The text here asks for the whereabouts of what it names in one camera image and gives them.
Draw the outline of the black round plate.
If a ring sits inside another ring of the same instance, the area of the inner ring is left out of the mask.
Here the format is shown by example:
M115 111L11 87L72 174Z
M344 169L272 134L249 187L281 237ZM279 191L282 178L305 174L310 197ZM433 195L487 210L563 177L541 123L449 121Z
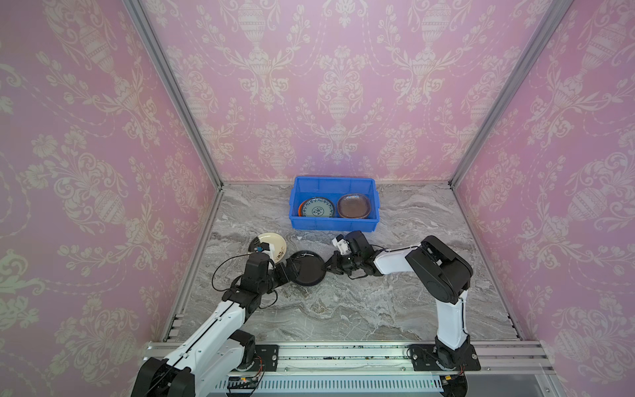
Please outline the black round plate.
M311 287L321 283L326 276L325 261L313 251L297 251L292 254L286 264L294 273L294 283Z

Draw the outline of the brown clear plate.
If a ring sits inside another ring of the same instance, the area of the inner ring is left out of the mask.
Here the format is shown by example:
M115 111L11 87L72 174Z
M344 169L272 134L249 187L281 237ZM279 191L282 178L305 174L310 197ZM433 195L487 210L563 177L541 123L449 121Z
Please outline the brown clear plate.
M367 218L371 210L370 199L362 194L343 195L337 202L337 212L341 218Z

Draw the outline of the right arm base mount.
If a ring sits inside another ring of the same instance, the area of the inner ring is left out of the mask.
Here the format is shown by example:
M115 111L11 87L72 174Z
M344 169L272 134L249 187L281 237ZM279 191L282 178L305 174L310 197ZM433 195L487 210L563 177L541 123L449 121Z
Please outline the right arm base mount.
M434 344L409 345L407 357L416 372L478 372L481 363L471 344L452 350Z

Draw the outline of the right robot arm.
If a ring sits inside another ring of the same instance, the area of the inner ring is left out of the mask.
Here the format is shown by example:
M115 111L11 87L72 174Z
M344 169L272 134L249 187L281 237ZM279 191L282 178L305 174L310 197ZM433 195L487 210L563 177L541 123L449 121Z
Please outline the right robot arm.
M438 330L433 357L444 370L465 365L471 338L466 328L466 301L474 274L472 266L435 236L417 246L386 249L368 243L364 233L355 231L332 240L336 250L323 269L352 277L387 276L411 272L436 301Z

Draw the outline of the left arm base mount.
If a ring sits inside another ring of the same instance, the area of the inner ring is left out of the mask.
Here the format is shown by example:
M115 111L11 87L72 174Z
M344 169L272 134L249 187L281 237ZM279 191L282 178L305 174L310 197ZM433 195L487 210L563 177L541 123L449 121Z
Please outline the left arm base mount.
M248 372L276 372L279 362L279 345L257 344Z

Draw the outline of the blue floral patterned plate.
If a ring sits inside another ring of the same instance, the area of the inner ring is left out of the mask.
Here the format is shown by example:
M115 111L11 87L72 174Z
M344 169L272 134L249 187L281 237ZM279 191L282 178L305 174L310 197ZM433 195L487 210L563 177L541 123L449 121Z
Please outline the blue floral patterned plate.
M315 197L305 200L302 210L302 217L334 218L336 216L334 204L324 197Z

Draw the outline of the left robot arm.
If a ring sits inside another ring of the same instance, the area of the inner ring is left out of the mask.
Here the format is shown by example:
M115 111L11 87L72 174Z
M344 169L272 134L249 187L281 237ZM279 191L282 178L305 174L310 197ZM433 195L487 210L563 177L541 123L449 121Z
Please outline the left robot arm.
M277 263L265 252L247 256L242 275L223 291L222 301L185 342L164 358L148 358L141 366L133 396L207 396L234 371L246 372L233 390L255 391L266 372L257 355L255 337L241 330L261 307L264 295L295 281L292 261Z

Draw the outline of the cream plate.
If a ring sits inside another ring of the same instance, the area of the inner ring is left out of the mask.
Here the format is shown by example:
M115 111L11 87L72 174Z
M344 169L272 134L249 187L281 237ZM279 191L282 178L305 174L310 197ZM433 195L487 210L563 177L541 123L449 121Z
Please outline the cream plate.
M271 244L272 251L274 253L274 259L272 261L274 261L275 264L281 262L284 259L287 251L287 242L278 233L261 233L260 235L253 238L247 249L249 253L254 252L255 246L259 243Z

